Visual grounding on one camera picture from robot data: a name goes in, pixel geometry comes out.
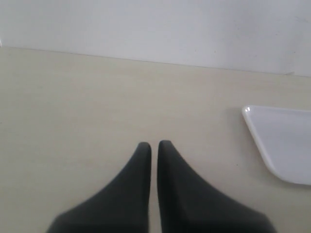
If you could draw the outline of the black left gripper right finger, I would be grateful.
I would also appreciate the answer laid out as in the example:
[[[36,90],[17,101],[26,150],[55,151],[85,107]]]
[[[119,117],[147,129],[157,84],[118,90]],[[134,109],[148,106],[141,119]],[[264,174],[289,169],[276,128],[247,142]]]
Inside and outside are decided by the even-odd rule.
[[[158,146],[157,194],[164,233],[276,232],[266,215],[207,183],[168,140]]]

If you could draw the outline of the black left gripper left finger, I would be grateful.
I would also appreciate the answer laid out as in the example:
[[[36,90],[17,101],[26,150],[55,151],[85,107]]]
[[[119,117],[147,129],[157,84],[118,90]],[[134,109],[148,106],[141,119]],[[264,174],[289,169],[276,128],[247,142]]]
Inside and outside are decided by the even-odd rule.
[[[147,233],[152,152],[141,142],[120,173],[100,192],[60,214],[50,233]]]

